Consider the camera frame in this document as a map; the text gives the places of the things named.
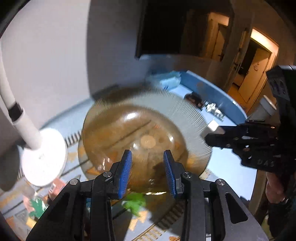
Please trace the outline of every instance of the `green object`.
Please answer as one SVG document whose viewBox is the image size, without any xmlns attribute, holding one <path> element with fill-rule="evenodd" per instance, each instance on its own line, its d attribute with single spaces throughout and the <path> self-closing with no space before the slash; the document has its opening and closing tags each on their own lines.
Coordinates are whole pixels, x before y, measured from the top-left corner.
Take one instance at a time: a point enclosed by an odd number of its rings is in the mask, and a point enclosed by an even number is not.
<svg viewBox="0 0 296 241">
<path fill-rule="evenodd" d="M 41 198 L 36 197 L 30 200 L 31 207 L 35 209 L 35 211 L 30 212 L 30 217 L 40 218 L 44 211 L 47 209 L 47 206 L 44 204 Z"/>
<path fill-rule="evenodd" d="M 138 217 L 140 216 L 140 208 L 146 206 L 146 200 L 142 193 L 130 193 L 126 196 L 124 201 L 123 207 L 130 210 L 132 214 Z"/>
</svg>

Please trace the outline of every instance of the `human hand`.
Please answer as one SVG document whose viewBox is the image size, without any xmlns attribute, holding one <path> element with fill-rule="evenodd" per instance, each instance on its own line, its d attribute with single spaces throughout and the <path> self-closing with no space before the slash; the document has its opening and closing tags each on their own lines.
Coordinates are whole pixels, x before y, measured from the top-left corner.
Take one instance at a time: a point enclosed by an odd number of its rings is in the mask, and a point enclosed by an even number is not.
<svg viewBox="0 0 296 241">
<path fill-rule="evenodd" d="M 267 172 L 266 197 L 270 203 L 279 203 L 284 201 L 284 187 L 279 178 L 274 174 Z"/>
</svg>

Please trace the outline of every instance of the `white lamp base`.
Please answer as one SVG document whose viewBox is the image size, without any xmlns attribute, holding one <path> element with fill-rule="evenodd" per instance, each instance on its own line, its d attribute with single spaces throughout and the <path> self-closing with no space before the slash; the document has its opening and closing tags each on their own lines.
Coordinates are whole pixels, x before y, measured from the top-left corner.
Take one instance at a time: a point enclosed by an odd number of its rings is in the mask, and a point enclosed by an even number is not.
<svg viewBox="0 0 296 241">
<path fill-rule="evenodd" d="M 38 187 L 46 186 L 60 177 L 67 160 L 67 146 L 57 130 L 46 128 L 40 134 L 41 147 L 37 150 L 24 148 L 21 157 L 25 177 Z"/>
</svg>

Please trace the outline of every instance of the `open door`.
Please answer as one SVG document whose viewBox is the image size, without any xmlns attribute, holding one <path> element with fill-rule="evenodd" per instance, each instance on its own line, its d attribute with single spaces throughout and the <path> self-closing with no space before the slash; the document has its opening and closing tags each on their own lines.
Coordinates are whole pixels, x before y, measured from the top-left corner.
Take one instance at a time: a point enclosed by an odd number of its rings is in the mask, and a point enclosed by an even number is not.
<svg viewBox="0 0 296 241">
<path fill-rule="evenodd" d="M 236 49 L 232 50 L 232 64 L 230 65 L 230 69 L 228 69 L 227 81 L 223 87 L 224 91 L 228 91 L 231 84 L 234 81 L 236 74 L 238 73 L 241 64 L 244 60 L 244 56 L 247 52 L 248 45 L 251 39 L 252 25 L 253 25 L 254 15 L 250 12 L 237 12 L 234 17 L 234 26 L 233 33 L 234 38 L 240 38 L 239 44 L 237 44 L 237 40 L 233 40 L 233 44 L 237 46 Z"/>
<path fill-rule="evenodd" d="M 247 103 L 255 91 L 266 69 L 271 53 L 264 49 L 257 49 L 249 71 L 239 88 L 239 93 Z"/>
</svg>

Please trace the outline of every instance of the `door frame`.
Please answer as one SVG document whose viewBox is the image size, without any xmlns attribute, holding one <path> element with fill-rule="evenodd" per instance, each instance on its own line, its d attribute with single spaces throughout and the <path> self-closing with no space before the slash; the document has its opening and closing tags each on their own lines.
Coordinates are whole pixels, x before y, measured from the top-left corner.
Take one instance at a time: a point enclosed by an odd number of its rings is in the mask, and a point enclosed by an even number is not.
<svg viewBox="0 0 296 241">
<path fill-rule="evenodd" d="M 271 53 L 271 55 L 269 57 L 267 65 L 265 67 L 264 73 L 261 76 L 261 78 L 257 84 L 257 87 L 255 88 L 248 103 L 246 104 L 246 109 L 245 109 L 246 113 L 248 113 L 250 111 L 253 104 L 255 103 L 258 96 L 260 95 L 261 91 L 263 90 L 263 88 L 266 84 L 266 81 L 267 81 L 266 71 L 270 70 L 274 66 L 277 56 L 279 54 L 279 45 L 274 40 L 272 40 L 272 38 L 270 38 L 266 34 L 262 33 L 258 29 L 252 28 L 251 39 L 253 41 L 255 41 L 256 43 L 258 43 L 260 46 L 262 46 L 264 49 L 269 51 Z"/>
</svg>

